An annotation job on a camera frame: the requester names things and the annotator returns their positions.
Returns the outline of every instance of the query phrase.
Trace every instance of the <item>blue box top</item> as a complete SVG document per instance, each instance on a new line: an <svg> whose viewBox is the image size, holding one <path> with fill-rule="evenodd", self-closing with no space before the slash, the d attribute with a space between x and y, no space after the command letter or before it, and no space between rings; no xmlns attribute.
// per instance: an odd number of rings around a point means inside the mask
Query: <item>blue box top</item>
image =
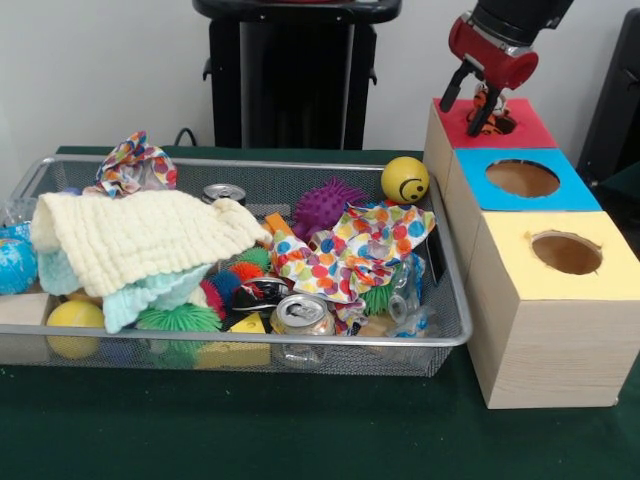
<svg viewBox="0 0 640 480"><path fill-rule="evenodd" d="M601 211L558 149L456 149L482 210Z"/></svg>

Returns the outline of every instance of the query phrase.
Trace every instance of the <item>blue globe ball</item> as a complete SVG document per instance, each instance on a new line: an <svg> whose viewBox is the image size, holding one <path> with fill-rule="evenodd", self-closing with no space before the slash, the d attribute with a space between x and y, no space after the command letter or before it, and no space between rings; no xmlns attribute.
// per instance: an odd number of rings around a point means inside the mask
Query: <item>blue globe ball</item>
<svg viewBox="0 0 640 480"><path fill-rule="evenodd" d="M0 295L29 290L38 276L36 254L29 242L0 238Z"/></svg>

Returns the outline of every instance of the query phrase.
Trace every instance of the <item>black stand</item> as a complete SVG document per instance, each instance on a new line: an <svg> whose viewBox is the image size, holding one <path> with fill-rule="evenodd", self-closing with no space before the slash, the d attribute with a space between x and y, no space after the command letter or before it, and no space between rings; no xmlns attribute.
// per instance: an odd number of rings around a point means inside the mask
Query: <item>black stand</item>
<svg viewBox="0 0 640 480"><path fill-rule="evenodd" d="M578 172L640 258L640 9L627 13Z"/></svg>
<svg viewBox="0 0 640 480"><path fill-rule="evenodd" d="M376 33L401 0L193 0L212 19L216 145L362 149Z"/></svg>

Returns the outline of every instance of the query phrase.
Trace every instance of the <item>white wall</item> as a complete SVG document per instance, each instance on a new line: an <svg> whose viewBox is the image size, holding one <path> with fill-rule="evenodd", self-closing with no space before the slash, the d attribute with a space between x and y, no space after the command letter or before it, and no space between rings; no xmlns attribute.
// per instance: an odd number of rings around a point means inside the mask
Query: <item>white wall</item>
<svg viewBox="0 0 640 480"><path fill-rule="evenodd" d="M0 198L61 144L112 145L137 129L171 143L190 126L212 144L211 92L201 81L208 20L189 0L2 0ZM529 96L576 161L625 12L633 0L576 0L537 42ZM422 149L428 102L458 66L447 36L473 0L405 0L378 27L365 148ZM473 88L467 83L467 92Z"/></svg>
<svg viewBox="0 0 640 480"><path fill-rule="evenodd" d="M442 96L459 61L448 52L454 19L474 0L405 0L378 27L378 87L369 102L367 148L422 149L428 104ZM541 63L516 93L527 96L560 147L577 162L626 12L637 0L575 0L556 31L535 45ZM476 81L468 78L466 96Z"/></svg>

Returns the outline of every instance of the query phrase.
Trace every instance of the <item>green spiky ball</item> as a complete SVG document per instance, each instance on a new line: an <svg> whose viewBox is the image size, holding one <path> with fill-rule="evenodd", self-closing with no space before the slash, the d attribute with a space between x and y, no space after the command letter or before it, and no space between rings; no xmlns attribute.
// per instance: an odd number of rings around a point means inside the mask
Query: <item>green spiky ball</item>
<svg viewBox="0 0 640 480"><path fill-rule="evenodd" d="M219 332L220 317L211 309L181 305L173 310L149 308L138 316L136 328L170 332ZM162 368L193 368L198 350L206 342L187 340L153 340L151 361Z"/></svg>
<svg viewBox="0 0 640 480"><path fill-rule="evenodd" d="M237 262L253 263L260 267L263 272L268 272L271 269L269 252L262 247L253 247L245 250L238 256Z"/></svg>
<svg viewBox="0 0 640 480"><path fill-rule="evenodd" d="M391 298L392 292L393 285L391 285L391 283L388 283L387 285L383 285L382 287L373 287L368 292L360 295L360 298L367 302L367 306L364 309L364 314L366 316L369 316L385 313L389 308L389 298Z"/></svg>

